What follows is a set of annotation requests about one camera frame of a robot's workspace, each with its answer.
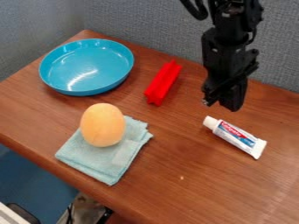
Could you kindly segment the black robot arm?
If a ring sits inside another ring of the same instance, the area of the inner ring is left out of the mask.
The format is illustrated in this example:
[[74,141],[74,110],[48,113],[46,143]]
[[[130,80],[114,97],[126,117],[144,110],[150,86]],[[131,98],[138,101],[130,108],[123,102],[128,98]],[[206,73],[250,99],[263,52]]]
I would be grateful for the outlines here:
[[258,49],[247,49],[263,21],[259,0],[180,0],[198,20],[211,17],[213,27],[203,33],[202,62],[209,76],[202,85],[203,103],[215,102],[231,112],[245,103],[249,76],[258,70]]

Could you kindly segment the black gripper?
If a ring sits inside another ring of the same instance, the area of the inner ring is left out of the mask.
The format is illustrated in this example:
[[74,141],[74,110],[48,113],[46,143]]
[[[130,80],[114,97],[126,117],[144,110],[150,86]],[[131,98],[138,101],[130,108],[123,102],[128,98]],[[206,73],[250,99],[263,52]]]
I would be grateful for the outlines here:
[[247,51],[247,34],[241,39],[235,36],[222,38],[218,30],[210,28],[200,40],[203,65],[209,71],[209,77],[202,86],[205,93],[202,102],[209,107],[219,102],[221,106],[237,112],[245,103],[249,79],[241,80],[230,88],[222,84],[246,70],[258,52]]

